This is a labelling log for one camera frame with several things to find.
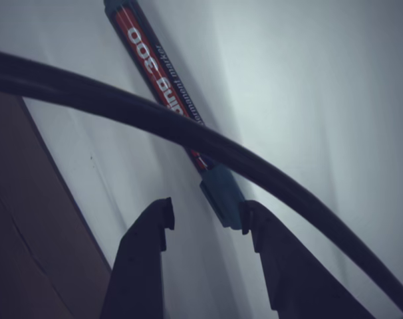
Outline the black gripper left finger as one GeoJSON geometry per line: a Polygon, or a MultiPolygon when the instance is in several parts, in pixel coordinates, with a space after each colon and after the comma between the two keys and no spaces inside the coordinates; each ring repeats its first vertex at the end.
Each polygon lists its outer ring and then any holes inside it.
{"type": "Polygon", "coordinates": [[[165,230],[175,225],[172,199],[149,204],[122,237],[101,318],[163,318],[165,230]]]}

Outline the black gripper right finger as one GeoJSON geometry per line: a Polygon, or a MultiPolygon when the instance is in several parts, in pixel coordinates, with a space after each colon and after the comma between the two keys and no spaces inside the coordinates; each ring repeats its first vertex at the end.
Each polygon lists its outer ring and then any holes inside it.
{"type": "Polygon", "coordinates": [[[372,314],[265,206],[240,204],[242,233],[259,254],[271,309],[280,318],[371,318],[372,314]]]}

